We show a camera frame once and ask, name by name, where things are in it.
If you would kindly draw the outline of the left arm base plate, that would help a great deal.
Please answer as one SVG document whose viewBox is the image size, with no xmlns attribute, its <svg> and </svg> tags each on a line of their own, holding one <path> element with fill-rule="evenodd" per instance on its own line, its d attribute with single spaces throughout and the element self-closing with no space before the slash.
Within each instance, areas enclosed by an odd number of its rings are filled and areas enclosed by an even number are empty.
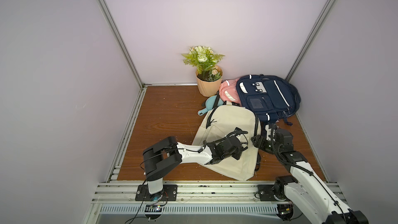
<svg viewBox="0 0 398 224">
<path fill-rule="evenodd" d="M 152 195 L 149 192 L 148 185 L 144 184 L 138 186 L 135 201 L 176 201 L 177 193 L 177 185 L 164 185 L 163 189 L 160 192 Z"/>
</svg>

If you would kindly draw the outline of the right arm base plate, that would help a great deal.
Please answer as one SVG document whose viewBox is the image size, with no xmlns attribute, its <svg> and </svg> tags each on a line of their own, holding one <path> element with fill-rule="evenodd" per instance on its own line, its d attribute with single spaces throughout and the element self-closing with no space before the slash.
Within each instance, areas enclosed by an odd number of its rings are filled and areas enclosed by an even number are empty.
<svg viewBox="0 0 398 224">
<path fill-rule="evenodd" d="M 260 201 L 279 201 L 288 202 L 290 201 L 284 193 L 284 189 L 279 184 L 274 185 L 258 185 L 257 194 L 259 195 Z"/>
</svg>

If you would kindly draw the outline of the cream white backpack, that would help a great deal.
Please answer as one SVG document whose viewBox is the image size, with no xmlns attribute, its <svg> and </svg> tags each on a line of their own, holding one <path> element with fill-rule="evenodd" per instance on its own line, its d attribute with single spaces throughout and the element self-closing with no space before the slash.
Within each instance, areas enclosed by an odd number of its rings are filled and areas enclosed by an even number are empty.
<svg viewBox="0 0 398 224">
<path fill-rule="evenodd" d="M 221 105 L 207 112 L 192 145 L 210 149 L 213 158 L 204 166 L 239 181 L 254 176 L 258 148 L 251 138 L 261 133 L 259 118 L 252 111 Z"/>
</svg>

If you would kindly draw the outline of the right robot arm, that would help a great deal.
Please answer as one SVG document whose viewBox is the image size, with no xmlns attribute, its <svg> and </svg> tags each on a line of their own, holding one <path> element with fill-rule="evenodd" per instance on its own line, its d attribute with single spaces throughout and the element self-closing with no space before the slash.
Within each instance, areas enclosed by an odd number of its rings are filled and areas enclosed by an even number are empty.
<svg viewBox="0 0 398 224">
<path fill-rule="evenodd" d="M 296 205 L 312 224 L 368 224 L 361 211 L 344 203 L 317 175 L 304 155 L 293 146 L 293 135 L 271 125 L 265 135 L 251 138 L 253 145 L 274 155 L 290 173 L 276 178 L 274 198 Z"/>
</svg>

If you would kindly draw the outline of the navy blue backpack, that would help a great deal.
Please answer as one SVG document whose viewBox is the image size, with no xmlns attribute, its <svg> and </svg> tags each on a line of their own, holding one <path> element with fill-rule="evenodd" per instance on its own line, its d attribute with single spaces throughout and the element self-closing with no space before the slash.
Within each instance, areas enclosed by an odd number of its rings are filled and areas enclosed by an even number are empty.
<svg viewBox="0 0 398 224">
<path fill-rule="evenodd" d="M 283 78 L 273 75 L 246 75 L 236 83 L 241 106 L 251 110 L 264 124 L 283 120 L 292 126 L 288 118 L 295 115 L 301 103 L 297 88 Z"/>
</svg>

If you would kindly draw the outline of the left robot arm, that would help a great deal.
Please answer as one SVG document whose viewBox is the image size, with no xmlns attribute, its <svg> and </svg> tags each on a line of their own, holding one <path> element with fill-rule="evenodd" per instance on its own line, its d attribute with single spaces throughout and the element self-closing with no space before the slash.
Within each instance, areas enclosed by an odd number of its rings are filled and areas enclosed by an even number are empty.
<svg viewBox="0 0 398 224">
<path fill-rule="evenodd" d="M 248 149 L 248 142 L 241 142 L 239 136 L 248 134 L 236 128 L 225 137 L 203 145 L 185 145 L 169 136 L 143 151 L 143 162 L 140 168 L 145 171 L 150 195 L 163 191 L 163 177 L 174 170 L 179 164 L 197 163 L 214 165 L 232 157 L 239 160 L 243 151 Z"/>
</svg>

